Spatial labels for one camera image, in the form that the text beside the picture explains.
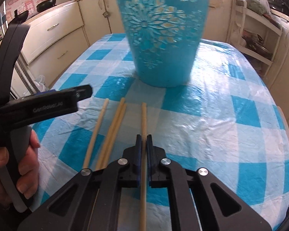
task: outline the wooden chopstick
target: wooden chopstick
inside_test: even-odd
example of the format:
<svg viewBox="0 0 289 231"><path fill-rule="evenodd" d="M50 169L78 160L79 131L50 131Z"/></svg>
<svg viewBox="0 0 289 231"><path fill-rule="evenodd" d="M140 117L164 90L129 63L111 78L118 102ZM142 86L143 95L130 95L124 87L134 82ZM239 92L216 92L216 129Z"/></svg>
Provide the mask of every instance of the wooden chopstick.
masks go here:
<svg viewBox="0 0 289 231"><path fill-rule="evenodd" d="M121 126L121 123L122 123L122 120L123 120L125 111L126 111L126 103L125 103L125 104L123 105L123 107L122 107L122 110L121 110L121 112L120 112L118 121L117 121L116 126L115 126L115 128L114 128L114 130L113 130L113 134L112 134L111 139L110 139L110 141L109 141L109 143L108 143L108 148L106 149L105 156L104 156L104 160L103 160L103 163L102 163L102 167L101 167L101 168L106 168L107 165L108 165L109 158L110 158L111 152L112 152L112 150L113 150L113 144L115 143L115 140L116 140L118 131L119 131L119 129L120 129L120 126Z"/></svg>
<svg viewBox="0 0 289 231"><path fill-rule="evenodd" d="M93 151L94 144L95 144L95 141L96 141L96 137L97 137L97 134L99 133L99 128L101 127L102 120L103 120L103 117L105 115L105 111L106 111L108 103L109 103L109 99L107 98L107 99L105 99L104 105L102 107L102 110L99 113L99 117L97 119L94 131L92 133L91 140L90 140L90 143L88 145L87 153L86 153L85 160L83 162L82 168L88 168L89 167L89 162L90 162L90 159L91 159L91 155L92 155L92 151Z"/></svg>
<svg viewBox="0 0 289 231"><path fill-rule="evenodd" d="M147 219L147 104L141 105L141 135L142 135L142 151L141 151L141 184L140 184L140 217L139 230L146 231Z"/></svg>
<svg viewBox="0 0 289 231"><path fill-rule="evenodd" d="M110 127L108 129L108 132L107 132L105 141L103 143L102 149L101 149L101 151L99 153L99 159L97 160L97 163L96 163L96 166L95 166L95 170L102 169L102 164L103 164L103 161L104 161L104 157L105 157L109 142L111 140L111 136L113 135L113 130L114 130L114 128L116 126L116 123L117 123L117 121L119 119L119 115L120 115L120 112L121 112L122 107L124 105L124 101L125 101L125 98L121 98L120 103L118 105L118 108L116 110L115 116L113 118L113 121L112 121L112 123L111 123L111 125L110 125Z"/></svg>

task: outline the checkered tablecloth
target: checkered tablecloth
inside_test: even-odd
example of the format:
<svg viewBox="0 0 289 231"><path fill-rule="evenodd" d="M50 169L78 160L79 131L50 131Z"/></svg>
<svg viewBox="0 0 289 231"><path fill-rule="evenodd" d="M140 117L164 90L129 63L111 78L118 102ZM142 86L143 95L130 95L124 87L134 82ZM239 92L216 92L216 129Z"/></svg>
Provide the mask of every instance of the checkered tablecloth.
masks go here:
<svg viewBox="0 0 289 231"><path fill-rule="evenodd" d="M90 167L121 97L127 111L111 161L133 146L141 133L141 103L148 105L153 143L183 167L206 167L277 228L289 204L289 142L277 107L245 57L232 46L202 40L190 81L155 88L135 73L125 34L106 35L86 50L54 89L90 84L94 93L79 111L34 125L41 148L40 188L35 207L82 168L105 98L110 99ZM171 230L166 189L147 192L148 230ZM139 190L124 189L118 230L137 230Z"/></svg>

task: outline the cabinet knob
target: cabinet knob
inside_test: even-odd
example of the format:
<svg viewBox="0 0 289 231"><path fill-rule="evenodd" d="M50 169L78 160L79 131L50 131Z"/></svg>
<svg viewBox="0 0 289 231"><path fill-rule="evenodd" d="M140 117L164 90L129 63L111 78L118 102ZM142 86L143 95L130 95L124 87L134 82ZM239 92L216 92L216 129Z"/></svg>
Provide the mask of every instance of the cabinet knob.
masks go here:
<svg viewBox="0 0 289 231"><path fill-rule="evenodd" d="M103 16L104 16L105 18L108 18L108 17L110 16L110 13L109 13L108 11L106 11L106 12L103 13Z"/></svg>

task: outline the metal screw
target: metal screw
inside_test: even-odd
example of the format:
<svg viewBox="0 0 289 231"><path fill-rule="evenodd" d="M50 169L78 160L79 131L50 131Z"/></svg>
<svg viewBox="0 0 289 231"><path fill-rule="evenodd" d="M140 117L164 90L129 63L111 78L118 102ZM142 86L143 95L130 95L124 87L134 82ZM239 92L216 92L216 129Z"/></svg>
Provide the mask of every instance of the metal screw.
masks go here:
<svg viewBox="0 0 289 231"><path fill-rule="evenodd" d="M198 173L199 173L201 176L206 176L206 175L209 173L209 171L208 171L206 168L202 167L202 168L200 168L200 169L198 170Z"/></svg>
<svg viewBox="0 0 289 231"><path fill-rule="evenodd" d="M84 168L82 171L80 171L82 176L88 176L91 174L91 170L88 168Z"/></svg>
<svg viewBox="0 0 289 231"><path fill-rule="evenodd" d="M128 160L126 160L125 158L121 158L121 159L118 160L118 163L120 165L125 165L125 164L127 164L127 162L128 162Z"/></svg>
<svg viewBox="0 0 289 231"><path fill-rule="evenodd" d="M164 164L164 165L169 165L169 164L171 163L171 160L168 159L168 158L163 158L163 159L161 160L161 163Z"/></svg>

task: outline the drawer handle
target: drawer handle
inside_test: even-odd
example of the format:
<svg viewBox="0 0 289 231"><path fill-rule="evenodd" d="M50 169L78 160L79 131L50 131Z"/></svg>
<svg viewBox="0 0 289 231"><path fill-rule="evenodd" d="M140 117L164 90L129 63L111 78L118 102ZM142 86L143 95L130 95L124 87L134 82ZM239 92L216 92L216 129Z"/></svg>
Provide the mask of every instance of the drawer handle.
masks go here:
<svg viewBox="0 0 289 231"><path fill-rule="evenodd" d="M57 27L59 25L59 23L55 24L54 26L51 26L47 31L52 30L53 28Z"/></svg>
<svg viewBox="0 0 289 231"><path fill-rule="evenodd" d="M109 8L109 0L105 0L105 4Z"/></svg>
<svg viewBox="0 0 289 231"><path fill-rule="evenodd" d="M99 8L100 8L100 9L103 9L103 7L102 7L102 0L99 0L99 1L97 2L97 4L99 5Z"/></svg>
<svg viewBox="0 0 289 231"><path fill-rule="evenodd" d="M57 59L60 59L62 56L64 56L66 53L68 52L68 50L65 52L65 53L63 53L62 55L60 55Z"/></svg>

